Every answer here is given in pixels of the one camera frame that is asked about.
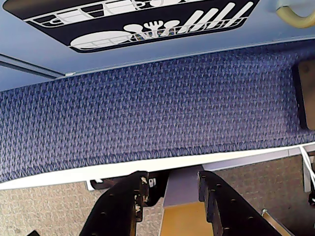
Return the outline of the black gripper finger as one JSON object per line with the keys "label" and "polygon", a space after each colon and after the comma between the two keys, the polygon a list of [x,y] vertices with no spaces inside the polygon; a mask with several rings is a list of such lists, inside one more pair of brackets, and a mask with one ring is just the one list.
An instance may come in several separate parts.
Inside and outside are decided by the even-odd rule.
{"label": "black gripper finger", "polygon": [[233,187],[210,171],[199,173],[199,201],[215,236],[279,236]]}
{"label": "black gripper finger", "polygon": [[134,172],[123,178],[96,201],[81,236],[134,236],[149,198],[149,173]]}

